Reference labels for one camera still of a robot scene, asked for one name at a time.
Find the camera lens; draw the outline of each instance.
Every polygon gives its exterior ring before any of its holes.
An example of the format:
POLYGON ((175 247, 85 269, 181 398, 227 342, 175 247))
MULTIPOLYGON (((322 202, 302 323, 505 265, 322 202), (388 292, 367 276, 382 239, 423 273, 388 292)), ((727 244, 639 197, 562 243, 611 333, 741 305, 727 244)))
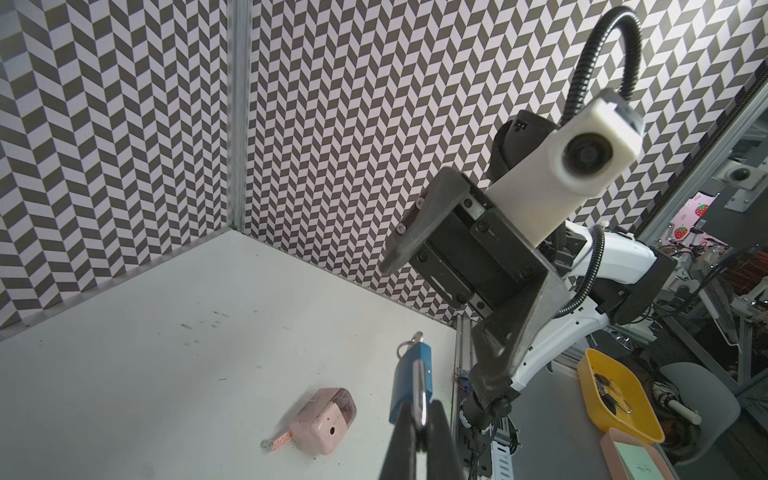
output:
POLYGON ((577 175, 589 175, 608 163, 613 157, 613 149, 602 135, 581 134, 568 142, 564 155, 569 170, 577 175))
POLYGON ((742 180, 746 180, 750 177, 750 169, 749 168, 737 168, 736 170, 732 171, 730 173, 730 177, 733 178, 737 182, 741 182, 742 180))

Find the pink pencil sharpener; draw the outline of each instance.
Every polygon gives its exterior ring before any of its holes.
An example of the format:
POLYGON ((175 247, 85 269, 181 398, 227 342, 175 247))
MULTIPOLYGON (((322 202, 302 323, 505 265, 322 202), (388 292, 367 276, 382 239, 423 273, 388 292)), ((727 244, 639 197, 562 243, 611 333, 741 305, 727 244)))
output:
POLYGON ((347 389, 320 389, 290 423, 293 441, 302 452, 328 455, 336 449, 357 415, 347 389))

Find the black and white pattern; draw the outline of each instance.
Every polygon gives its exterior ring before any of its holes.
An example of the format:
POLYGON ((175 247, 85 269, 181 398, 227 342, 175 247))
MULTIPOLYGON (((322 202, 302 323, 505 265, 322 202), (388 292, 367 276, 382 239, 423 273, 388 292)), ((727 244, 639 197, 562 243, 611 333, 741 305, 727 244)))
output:
MULTIPOLYGON (((559 120, 590 30, 621 3, 643 22, 644 151, 572 218, 631 225, 768 56, 765 1, 254 1, 248 233, 447 318, 409 267, 376 273, 386 234, 443 165, 487 186, 511 115, 559 120)), ((621 61, 615 32, 592 93, 621 61)))
POLYGON ((226 0, 2 4, 0 327, 227 211, 226 0))

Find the blue padlock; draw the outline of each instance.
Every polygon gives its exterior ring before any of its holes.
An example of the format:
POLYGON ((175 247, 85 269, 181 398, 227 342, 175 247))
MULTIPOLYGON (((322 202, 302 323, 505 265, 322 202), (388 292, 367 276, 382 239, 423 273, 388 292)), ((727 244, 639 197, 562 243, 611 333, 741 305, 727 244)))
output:
POLYGON ((389 423, 395 425, 402 404, 413 401, 413 363, 422 360, 426 377, 426 401, 432 401, 432 348, 422 341, 423 335, 417 332, 411 340, 403 342, 400 347, 409 348, 395 368, 395 382, 392 385, 392 402, 389 406, 389 423))

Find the gray chair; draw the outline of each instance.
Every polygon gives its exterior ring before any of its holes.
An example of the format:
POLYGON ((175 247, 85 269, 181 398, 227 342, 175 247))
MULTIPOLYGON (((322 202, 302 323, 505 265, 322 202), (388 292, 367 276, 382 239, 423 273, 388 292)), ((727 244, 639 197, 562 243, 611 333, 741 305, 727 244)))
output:
POLYGON ((697 454, 676 464, 687 465, 701 458, 717 437, 739 418, 741 406, 728 387, 701 365, 679 362, 665 365, 660 370, 680 390, 683 403, 701 415, 697 454))

